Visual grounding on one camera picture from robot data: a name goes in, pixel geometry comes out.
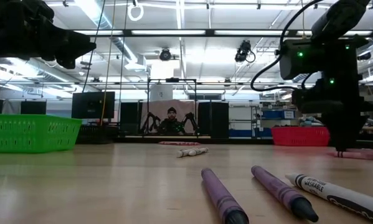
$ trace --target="cable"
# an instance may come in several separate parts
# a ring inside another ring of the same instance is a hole
[[[126,19],[128,17],[125,16],[125,19],[124,19],[124,30],[126,29]],[[124,49],[125,49],[125,37],[123,38],[123,49],[122,49],[122,52],[124,52]],[[121,92],[122,92],[122,89],[123,89],[123,69],[124,69],[124,54],[121,54],[121,73],[120,73],[120,94],[118,96],[118,108],[117,108],[117,122],[120,122],[120,106],[121,106]]]
[[[314,0],[314,1],[311,1],[310,3],[306,4],[304,7],[302,7],[286,24],[285,28],[283,29],[283,31],[281,32],[281,36],[280,36],[280,44],[279,44],[279,49],[280,49],[280,55],[278,56],[278,58],[272,62],[271,64],[267,65],[265,68],[261,69],[257,74],[255,74],[255,76],[253,77],[252,81],[251,81],[251,89],[254,90],[254,91],[260,91],[260,92],[263,92],[263,91],[269,91],[269,90],[279,90],[279,89],[292,89],[292,90],[298,90],[298,88],[296,87],[293,87],[293,86],[277,86],[277,87],[270,87],[270,88],[264,88],[264,89],[258,89],[258,88],[255,88],[254,87],[254,82],[255,80],[260,76],[262,75],[264,72],[266,72],[269,68],[272,68],[274,65],[276,65],[281,57],[283,56],[282,54],[282,45],[283,45],[283,39],[285,38],[285,35],[286,35],[286,31],[288,30],[289,26],[294,22],[294,20],[296,20],[296,18],[302,13],[305,11],[305,9],[311,7],[312,5],[318,3],[318,2],[321,2],[323,0]]]
[[[49,65],[49,63],[47,63],[46,61],[44,61],[44,63],[48,66],[48,67],[50,67],[50,68],[54,68],[54,67],[56,67],[56,65],[57,65],[57,62],[55,61],[55,65]]]
[[[309,74],[304,78],[303,82],[301,83],[301,88],[302,88],[303,90],[306,89],[306,88],[305,88],[305,82],[310,78],[310,76],[311,76],[312,74],[313,74],[313,73],[309,73]]]
[[[99,33],[100,24],[102,22],[103,13],[105,12],[105,4],[106,4],[106,0],[103,0],[102,11],[101,11],[100,17],[99,17],[98,29],[97,29],[97,33],[95,35],[95,40],[93,41],[94,44],[97,42],[97,39],[98,39],[98,33]],[[91,70],[91,62],[92,62],[92,57],[93,57],[93,51],[94,50],[91,51],[91,57],[89,59],[87,76],[85,77],[84,86],[82,87],[82,93],[85,91],[85,87],[86,87],[87,82],[88,82],[89,72]]]
[[[255,62],[255,59],[257,59],[257,57],[255,56],[254,52],[252,52],[251,50],[250,50],[250,52],[251,52],[252,55],[254,55],[254,59],[252,61],[249,61],[249,60],[247,60],[247,57],[246,57],[245,61],[248,62],[248,63],[253,63],[253,62]]]
[[[113,37],[115,16],[116,16],[116,6],[113,7],[113,17],[112,17],[112,19],[111,19],[111,23],[112,23],[113,25],[112,25],[112,27],[111,27],[110,38]],[[113,44],[113,41],[110,41],[110,46],[109,46],[109,60],[107,60],[107,72],[106,72],[105,94],[104,94],[104,97],[103,97],[102,117],[101,117],[101,119],[100,119],[100,126],[102,126],[102,124],[103,124],[103,118],[105,117],[106,93],[107,93],[107,83],[108,83],[108,80],[109,80],[110,57],[111,57],[111,45],[112,45],[112,44]]]
[[[301,0],[301,7],[304,7],[304,0]],[[306,39],[306,35],[305,35],[305,12],[303,12],[303,39]]]

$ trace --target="plastic basket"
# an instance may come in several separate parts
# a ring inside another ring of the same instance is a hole
[[[327,146],[330,140],[325,127],[279,127],[271,131],[277,146]]]
[[[81,122],[48,115],[0,114],[0,152],[39,153],[73,149]]]

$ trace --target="person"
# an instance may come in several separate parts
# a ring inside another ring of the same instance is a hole
[[[176,119],[176,110],[170,107],[167,110],[167,117],[158,127],[159,134],[183,135],[185,134],[184,126]]]

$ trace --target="wooden floor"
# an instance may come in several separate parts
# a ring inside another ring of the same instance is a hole
[[[373,161],[336,159],[314,147],[208,145],[208,154],[176,158],[184,146],[77,146],[50,154],[0,154],[0,223],[220,224],[202,187],[210,167],[250,223],[308,223],[295,219],[252,178],[260,165],[290,184],[301,172],[373,196]],[[318,223],[367,223],[303,192]]]

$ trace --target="ceiling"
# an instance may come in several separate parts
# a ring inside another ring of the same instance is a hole
[[[64,29],[92,29],[97,26],[92,22],[85,10],[78,6],[80,2],[97,1],[101,7],[102,0],[78,0],[67,1],[68,7],[62,5],[62,1],[45,0],[54,10],[54,24]],[[177,1],[181,5],[177,10]],[[336,1],[323,1],[321,6],[332,4]],[[116,29],[282,29],[290,18],[297,12],[296,7],[301,7],[299,0],[209,0],[210,10],[206,8],[206,0],[139,0],[138,4],[143,6],[144,14],[138,21],[132,21],[126,14],[127,3],[132,5],[132,0],[128,1],[105,1],[104,13],[111,20],[115,10],[113,27]],[[257,4],[261,4],[261,9],[257,10]],[[290,29],[303,30],[310,29],[313,23],[326,12],[326,8],[307,9],[304,16],[300,16],[291,25]],[[138,16],[139,9],[133,9],[132,15]],[[366,14],[355,27],[355,29],[373,29],[373,9],[367,10]],[[257,55],[254,63],[235,63],[236,49],[243,40],[249,40],[253,51]],[[265,65],[275,59],[273,51],[278,46],[277,38],[242,38],[242,37],[125,37],[125,44],[135,54],[146,57],[146,63],[151,65],[158,59],[158,52],[163,48],[169,48],[177,58],[181,55],[184,61],[185,72],[182,74],[178,67],[174,71],[174,76],[181,78],[196,78],[202,82],[224,81],[231,78],[233,82],[249,82],[251,78]],[[92,57],[92,66],[89,79],[99,77],[105,81],[108,74],[109,81],[119,82],[121,73],[124,82],[138,82],[147,80],[146,72],[131,71],[123,67],[127,62],[121,62],[121,52],[112,45],[106,37],[96,39],[97,49]],[[67,70],[56,65],[55,62],[48,62],[56,71],[63,72],[76,80],[85,80],[86,72],[81,61],[89,61],[90,54],[77,59],[75,70]],[[269,69],[259,79],[258,82],[284,82],[280,78],[278,65]],[[127,85],[127,89],[143,89],[146,85]]]

